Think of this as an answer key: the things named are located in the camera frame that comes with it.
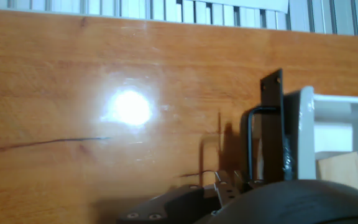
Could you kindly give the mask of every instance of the black metal bracket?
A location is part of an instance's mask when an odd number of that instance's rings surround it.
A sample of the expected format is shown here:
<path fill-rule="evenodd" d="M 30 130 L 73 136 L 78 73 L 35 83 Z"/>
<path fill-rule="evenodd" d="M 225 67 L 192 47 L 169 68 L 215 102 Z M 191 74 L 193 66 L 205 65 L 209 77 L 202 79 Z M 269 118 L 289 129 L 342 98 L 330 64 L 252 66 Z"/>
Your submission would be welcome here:
<path fill-rule="evenodd" d="M 266 184 L 291 179 L 286 175 L 285 157 L 289 150 L 285 145 L 284 103 L 282 70 L 277 70 L 260 81 L 261 105 L 246 111 L 241 117 L 240 132 L 245 161 L 241 173 L 245 184 L 254 179 L 252 152 L 252 118 L 262 115 L 262 155 L 264 157 L 264 182 Z"/>

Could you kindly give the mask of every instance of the bolt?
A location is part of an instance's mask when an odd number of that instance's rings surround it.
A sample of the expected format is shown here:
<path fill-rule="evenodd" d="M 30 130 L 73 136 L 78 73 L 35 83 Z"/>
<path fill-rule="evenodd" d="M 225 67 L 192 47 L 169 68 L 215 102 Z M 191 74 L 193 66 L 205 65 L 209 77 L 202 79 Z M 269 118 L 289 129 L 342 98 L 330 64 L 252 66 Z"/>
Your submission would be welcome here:
<path fill-rule="evenodd" d="M 162 218 L 162 216 L 160 214 L 151 214 L 149 216 L 149 219 L 151 219 L 151 220 L 159 220 L 161 218 Z"/>
<path fill-rule="evenodd" d="M 130 213 L 127 215 L 127 218 L 137 218 L 137 217 L 139 217 L 138 213 Z"/>

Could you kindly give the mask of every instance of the wooden block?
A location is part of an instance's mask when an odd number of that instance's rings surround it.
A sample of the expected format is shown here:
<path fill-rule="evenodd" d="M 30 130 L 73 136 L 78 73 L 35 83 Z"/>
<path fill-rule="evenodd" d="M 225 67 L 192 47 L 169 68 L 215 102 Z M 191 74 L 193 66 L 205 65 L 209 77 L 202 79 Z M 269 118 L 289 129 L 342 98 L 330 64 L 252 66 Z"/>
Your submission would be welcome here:
<path fill-rule="evenodd" d="M 358 189 L 358 153 L 352 152 L 317 161 L 317 177 Z"/>

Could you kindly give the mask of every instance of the wood grain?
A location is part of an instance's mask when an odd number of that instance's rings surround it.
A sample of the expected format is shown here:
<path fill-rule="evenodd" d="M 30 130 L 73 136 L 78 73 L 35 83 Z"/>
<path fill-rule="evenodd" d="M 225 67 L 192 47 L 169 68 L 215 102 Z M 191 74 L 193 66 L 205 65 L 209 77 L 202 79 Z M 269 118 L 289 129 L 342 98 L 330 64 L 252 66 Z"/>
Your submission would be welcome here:
<path fill-rule="evenodd" d="M 0 223 L 104 223 L 238 168 L 239 118 L 278 68 L 285 92 L 358 96 L 358 37 L 0 11 Z M 129 90 L 150 119 L 104 119 Z"/>
<path fill-rule="evenodd" d="M 318 178 L 329 180 L 358 189 L 358 153 L 320 159 L 316 163 Z"/>

